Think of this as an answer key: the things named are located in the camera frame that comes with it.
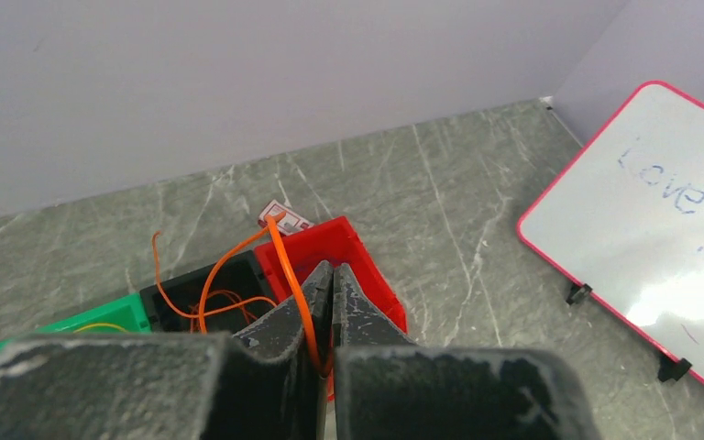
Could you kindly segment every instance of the whiteboard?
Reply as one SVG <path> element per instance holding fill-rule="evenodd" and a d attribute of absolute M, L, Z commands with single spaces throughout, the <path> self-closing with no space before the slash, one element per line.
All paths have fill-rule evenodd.
<path fill-rule="evenodd" d="M 664 82 L 643 84 L 518 230 L 704 382 L 704 104 Z"/>

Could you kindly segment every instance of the green bin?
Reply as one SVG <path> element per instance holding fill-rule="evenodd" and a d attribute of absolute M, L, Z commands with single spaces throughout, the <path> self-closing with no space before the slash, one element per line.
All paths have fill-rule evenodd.
<path fill-rule="evenodd" d="M 38 333 L 152 333 L 138 293 L 106 303 L 71 318 L 36 329 Z M 0 350 L 13 338 L 0 342 Z"/>

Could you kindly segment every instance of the gray wall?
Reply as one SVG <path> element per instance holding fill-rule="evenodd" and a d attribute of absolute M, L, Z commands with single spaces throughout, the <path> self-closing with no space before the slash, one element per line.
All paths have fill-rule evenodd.
<path fill-rule="evenodd" d="M 704 2 L 632 0 L 559 88 L 554 107 L 587 141 L 649 80 L 704 102 Z"/>
<path fill-rule="evenodd" d="M 552 94 L 627 0 L 0 1 L 0 215 Z"/>

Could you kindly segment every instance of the black bin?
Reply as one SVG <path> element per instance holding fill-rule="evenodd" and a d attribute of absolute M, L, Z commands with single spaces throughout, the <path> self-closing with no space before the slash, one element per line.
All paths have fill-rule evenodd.
<path fill-rule="evenodd" d="M 206 278 L 214 264 L 194 270 L 179 277 L 162 282 L 163 290 L 171 302 L 181 311 L 193 314 L 192 306 L 201 300 L 201 290 L 204 288 Z M 276 302 L 266 275 L 260 268 L 255 253 L 251 250 L 242 252 L 229 259 L 217 272 L 212 283 L 212 289 L 228 290 L 235 292 L 242 300 L 255 296 L 265 296 Z M 144 308 L 147 312 L 152 330 L 155 332 L 188 332 L 190 319 L 176 314 L 158 291 L 156 285 L 151 285 L 139 291 Z M 232 302 L 224 295 L 216 295 L 206 301 L 206 311 L 211 311 L 231 305 Z M 244 306 L 256 317 L 262 316 L 271 309 L 265 301 L 254 301 Z M 227 330 L 237 332 L 247 326 L 247 320 L 241 309 L 236 308 L 227 312 L 206 317 L 206 327 L 210 332 Z"/>

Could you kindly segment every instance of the small red and white box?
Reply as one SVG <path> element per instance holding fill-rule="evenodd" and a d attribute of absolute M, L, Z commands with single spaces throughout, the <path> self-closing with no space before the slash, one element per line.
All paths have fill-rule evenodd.
<path fill-rule="evenodd" d="M 298 215 L 295 211 L 276 200 L 270 201 L 269 204 L 263 208 L 263 211 L 260 212 L 258 215 L 258 225 L 260 225 L 260 227 L 266 227 L 266 215 L 274 216 L 282 212 L 286 212 L 287 214 L 277 223 L 277 228 L 285 236 L 301 232 L 304 229 L 314 226 L 314 223 Z"/>

